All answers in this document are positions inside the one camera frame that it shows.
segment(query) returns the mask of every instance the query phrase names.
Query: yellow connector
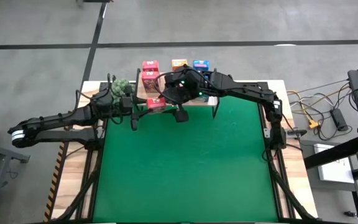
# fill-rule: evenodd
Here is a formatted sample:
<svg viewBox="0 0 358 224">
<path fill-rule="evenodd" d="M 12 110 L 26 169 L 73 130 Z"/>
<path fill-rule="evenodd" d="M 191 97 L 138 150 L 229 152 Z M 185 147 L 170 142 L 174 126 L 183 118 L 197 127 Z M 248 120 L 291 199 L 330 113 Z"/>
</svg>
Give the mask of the yellow connector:
<svg viewBox="0 0 358 224">
<path fill-rule="evenodd" d="M 309 120 L 309 129 L 314 129 L 318 127 L 318 123 L 312 119 Z"/>
</svg>

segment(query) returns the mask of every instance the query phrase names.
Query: green mat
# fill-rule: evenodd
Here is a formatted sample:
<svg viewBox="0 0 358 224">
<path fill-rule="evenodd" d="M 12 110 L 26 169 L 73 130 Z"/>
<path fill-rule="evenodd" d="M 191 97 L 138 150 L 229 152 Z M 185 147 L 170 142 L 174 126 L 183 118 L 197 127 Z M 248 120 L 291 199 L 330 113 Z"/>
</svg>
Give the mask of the green mat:
<svg viewBox="0 0 358 224">
<path fill-rule="evenodd" d="M 257 104 L 225 97 L 190 120 L 109 122 L 94 222 L 277 221 Z"/>
</svg>

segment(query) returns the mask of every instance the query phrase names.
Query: wooden table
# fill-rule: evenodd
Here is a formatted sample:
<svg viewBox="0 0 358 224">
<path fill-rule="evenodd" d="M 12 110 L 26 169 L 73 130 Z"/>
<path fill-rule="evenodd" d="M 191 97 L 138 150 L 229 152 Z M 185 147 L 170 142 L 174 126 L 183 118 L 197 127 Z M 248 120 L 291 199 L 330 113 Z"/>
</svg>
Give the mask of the wooden table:
<svg viewBox="0 0 358 224">
<path fill-rule="evenodd" d="M 277 92 L 277 96 L 283 101 L 283 114 L 287 117 L 291 126 L 295 126 L 293 122 L 290 104 L 288 101 L 287 91 L 285 89 L 283 80 L 238 80 L 238 82 L 267 82 L 268 87 L 271 90 Z M 84 93 L 86 96 L 92 96 L 99 91 L 100 84 L 101 81 L 84 82 L 81 92 Z M 144 92 L 142 82 L 139 82 L 138 97 L 146 98 L 147 96 L 157 97 L 158 93 L 146 94 Z M 187 105 L 214 106 L 216 105 L 216 102 L 217 99 L 215 97 L 210 97 L 207 103 L 200 103 L 196 101 L 189 102 Z M 78 106 L 82 107 L 87 105 L 88 103 L 89 99 L 81 96 Z M 282 126 L 285 129 L 290 128 L 284 119 L 282 121 Z M 298 147 L 300 146 L 299 142 L 295 139 L 287 139 L 287 143 Z M 80 149 L 79 151 L 70 155 L 70 157 L 65 158 L 66 154 L 73 152 L 80 147 L 81 145 L 78 143 L 61 143 L 60 145 L 60 150 L 55 165 L 55 171 L 52 176 L 52 185 L 48 196 L 47 209 L 45 211 L 44 221 L 47 221 L 51 218 L 59 217 L 66 210 L 69 204 L 71 204 L 72 200 L 80 191 L 81 180 L 83 178 L 86 165 L 87 151 L 85 149 Z M 304 206 L 311 215 L 317 217 L 317 211 L 314 204 L 313 195 L 310 189 L 308 176 L 306 173 L 306 168 L 303 162 L 301 151 L 293 147 L 287 147 L 282 152 L 291 191 L 295 194 L 302 206 Z M 93 152 L 93 154 L 91 155 L 91 169 L 89 172 L 93 170 L 94 164 L 96 162 L 97 153 L 98 152 Z M 91 188 L 89 189 L 85 197 L 85 202 L 83 206 L 83 218 L 86 218 L 88 214 L 87 211 L 90 204 L 90 194 Z M 283 216 L 289 217 L 285 196 L 280 188 L 279 194 L 280 201 L 282 204 Z"/>
</svg>

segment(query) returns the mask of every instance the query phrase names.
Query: gray floor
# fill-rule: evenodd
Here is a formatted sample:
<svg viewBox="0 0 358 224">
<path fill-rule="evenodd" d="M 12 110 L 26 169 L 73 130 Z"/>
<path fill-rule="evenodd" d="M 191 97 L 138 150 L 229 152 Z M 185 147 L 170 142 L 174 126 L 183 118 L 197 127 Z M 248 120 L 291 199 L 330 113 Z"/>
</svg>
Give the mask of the gray floor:
<svg viewBox="0 0 358 224">
<path fill-rule="evenodd" d="M 74 0 L 0 0 L 0 45 L 90 43 L 99 10 L 100 4 L 79 9 Z M 358 0 L 115 0 L 106 10 L 99 43 L 348 39 L 358 39 Z M 0 223 L 42 220 L 58 150 L 56 144 L 14 149 L 7 129 L 23 119 L 72 109 L 88 53 L 0 50 L 0 146 L 31 155 L 26 165 L 11 164 L 19 176 L 2 190 Z M 348 70 L 358 68 L 358 45 L 98 49 L 89 79 L 105 80 L 111 73 L 132 80 L 141 61 L 159 60 L 160 69 L 168 70 L 173 58 L 206 59 L 236 79 L 283 79 L 287 89 L 302 90 L 345 79 Z M 330 93 L 341 85 L 318 91 Z M 329 106 L 323 102 L 317 108 Z M 358 127 L 348 102 L 341 109 L 348 124 Z M 306 128 L 302 115 L 295 121 Z M 328 121 L 324 130 L 333 129 Z M 333 141 L 355 136 L 353 131 Z M 313 133 L 303 138 L 317 139 Z M 313 195 L 321 218 L 356 222 L 341 214 L 354 209 L 348 192 L 313 189 Z"/>
</svg>

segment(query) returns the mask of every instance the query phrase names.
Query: red box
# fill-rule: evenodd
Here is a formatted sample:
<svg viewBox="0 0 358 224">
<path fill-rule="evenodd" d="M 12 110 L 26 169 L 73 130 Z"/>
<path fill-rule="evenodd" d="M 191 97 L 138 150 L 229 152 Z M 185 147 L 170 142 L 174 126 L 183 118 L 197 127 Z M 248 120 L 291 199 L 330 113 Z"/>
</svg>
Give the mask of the red box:
<svg viewBox="0 0 358 224">
<path fill-rule="evenodd" d="M 159 75 L 159 72 L 142 72 L 142 83 L 146 93 L 158 93 L 154 87 L 154 80 Z M 155 84 L 157 88 L 160 86 L 160 79 Z"/>
<path fill-rule="evenodd" d="M 165 110 L 167 104 L 164 98 L 148 98 L 146 105 L 148 110 L 153 110 L 153 113 L 161 113 Z"/>
<path fill-rule="evenodd" d="M 158 72 L 158 60 L 143 61 L 142 70 L 144 72 Z"/>
</svg>

